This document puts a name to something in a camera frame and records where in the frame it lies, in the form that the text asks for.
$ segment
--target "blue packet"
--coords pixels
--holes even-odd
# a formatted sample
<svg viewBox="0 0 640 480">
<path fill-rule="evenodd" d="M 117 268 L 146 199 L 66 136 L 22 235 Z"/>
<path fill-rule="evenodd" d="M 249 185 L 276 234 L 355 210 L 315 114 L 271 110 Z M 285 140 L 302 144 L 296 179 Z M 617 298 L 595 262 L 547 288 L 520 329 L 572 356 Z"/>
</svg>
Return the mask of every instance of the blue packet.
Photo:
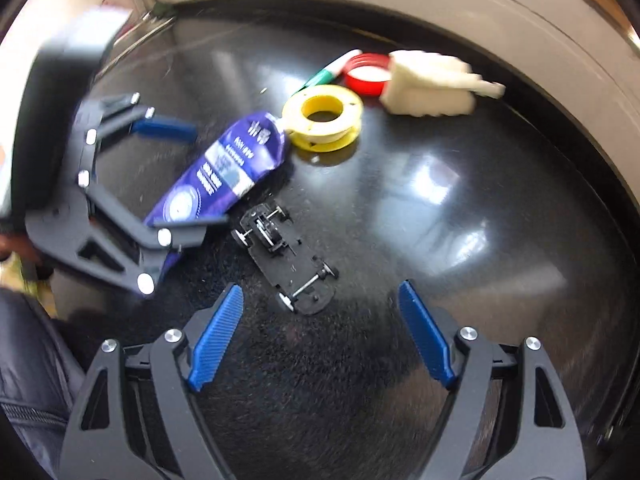
<svg viewBox="0 0 640 480">
<path fill-rule="evenodd" d="M 145 224 L 193 221 L 223 215 L 285 158 L 286 135 L 268 112 L 232 124 L 160 199 Z M 167 270 L 180 254 L 171 253 Z"/>
</svg>

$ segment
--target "blue plastic piece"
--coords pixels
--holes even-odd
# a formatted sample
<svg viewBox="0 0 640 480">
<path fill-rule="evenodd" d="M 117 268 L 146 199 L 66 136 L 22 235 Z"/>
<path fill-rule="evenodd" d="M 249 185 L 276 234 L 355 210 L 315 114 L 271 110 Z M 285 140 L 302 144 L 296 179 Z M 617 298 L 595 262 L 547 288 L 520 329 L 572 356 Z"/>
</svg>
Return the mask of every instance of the blue plastic piece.
<svg viewBox="0 0 640 480">
<path fill-rule="evenodd" d="M 410 282 L 398 288 L 398 307 L 429 375 L 449 388 L 456 380 L 449 346 Z"/>
<path fill-rule="evenodd" d="M 191 359 L 189 386 L 199 392 L 215 377 L 244 309 L 242 288 L 234 285 L 198 339 Z"/>
<path fill-rule="evenodd" d="M 198 131 L 193 124 L 162 116 L 134 122 L 131 133 L 177 142 L 195 142 L 198 138 Z"/>
</svg>

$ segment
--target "white sponge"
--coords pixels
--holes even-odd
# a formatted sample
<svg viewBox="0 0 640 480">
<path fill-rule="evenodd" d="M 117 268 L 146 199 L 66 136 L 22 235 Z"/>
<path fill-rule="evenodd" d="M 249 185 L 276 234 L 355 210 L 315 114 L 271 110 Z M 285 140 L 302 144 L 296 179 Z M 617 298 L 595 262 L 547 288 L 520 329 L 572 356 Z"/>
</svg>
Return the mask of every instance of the white sponge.
<svg viewBox="0 0 640 480">
<path fill-rule="evenodd" d="M 472 92 L 494 99 L 504 94 L 504 85 L 482 80 L 457 57 L 421 50 L 396 50 L 389 57 L 391 79 L 380 101 L 391 114 L 470 114 L 476 104 Z"/>
</svg>

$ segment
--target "toy car wheel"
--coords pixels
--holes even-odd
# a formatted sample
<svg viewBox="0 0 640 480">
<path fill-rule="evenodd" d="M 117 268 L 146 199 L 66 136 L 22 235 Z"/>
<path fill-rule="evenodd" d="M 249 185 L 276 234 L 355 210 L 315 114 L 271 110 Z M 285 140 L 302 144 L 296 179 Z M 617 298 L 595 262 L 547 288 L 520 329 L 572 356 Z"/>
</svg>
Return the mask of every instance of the toy car wheel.
<svg viewBox="0 0 640 480">
<path fill-rule="evenodd" d="M 334 278 L 338 278 L 340 276 L 340 271 L 335 267 L 332 267 L 327 262 L 322 262 L 322 269 L 325 270 L 328 274 L 332 275 Z"/>
<path fill-rule="evenodd" d="M 295 312 L 295 308 L 293 307 L 294 302 L 281 292 L 276 295 L 276 304 L 278 305 L 278 309 L 283 312 Z"/>
<path fill-rule="evenodd" d="M 291 215 L 289 214 L 289 210 L 286 207 L 280 204 L 276 204 L 276 208 L 278 209 L 278 216 L 280 217 L 280 220 L 282 220 L 283 222 L 285 220 L 291 220 Z"/>
<path fill-rule="evenodd" d="M 251 242 L 237 229 L 231 231 L 231 237 L 234 239 L 236 244 L 238 244 L 243 249 L 247 249 L 251 246 Z"/>
</svg>

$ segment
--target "silver bolt head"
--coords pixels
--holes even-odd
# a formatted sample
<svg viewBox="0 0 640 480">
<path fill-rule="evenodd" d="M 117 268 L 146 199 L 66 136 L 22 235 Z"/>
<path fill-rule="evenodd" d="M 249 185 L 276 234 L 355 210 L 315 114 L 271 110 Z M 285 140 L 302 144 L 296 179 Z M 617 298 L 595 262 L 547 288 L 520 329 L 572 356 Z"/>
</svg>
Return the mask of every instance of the silver bolt head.
<svg viewBox="0 0 640 480">
<path fill-rule="evenodd" d="M 89 186 L 89 172 L 87 170 L 82 170 L 78 173 L 78 186 L 80 187 Z"/>
<path fill-rule="evenodd" d="M 118 342 L 115 339 L 105 339 L 100 345 L 100 350 L 105 354 L 110 354 L 118 346 Z"/>
<path fill-rule="evenodd" d="M 97 139 L 97 137 L 98 137 L 98 131 L 95 130 L 94 128 L 91 128 L 86 133 L 86 143 L 89 146 L 93 146 L 95 144 L 95 139 Z"/>
<path fill-rule="evenodd" d="M 478 339 L 478 331 L 472 326 L 463 326 L 460 329 L 460 337 L 467 341 Z"/>
<path fill-rule="evenodd" d="M 148 296 L 152 294 L 156 286 L 154 285 L 154 279 L 146 272 L 143 272 L 138 276 L 138 290 Z"/>
<path fill-rule="evenodd" d="M 540 342 L 540 339 L 538 339 L 537 337 L 527 337 L 524 340 L 525 345 L 527 345 L 527 347 L 531 350 L 540 350 L 540 348 L 542 347 L 542 343 Z"/>
<path fill-rule="evenodd" d="M 158 243 L 162 247 L 168 247 L 171 245 L 171 231 L 167 228 L 162 228 L 158 231 Z"/>
<path fill-rule="evenodd" d="M 164 340 L 168 343 L 177 343 L 182 339 L 182 330 L 177 328 L 170 328 L 164 333 Z"/>
</svg>

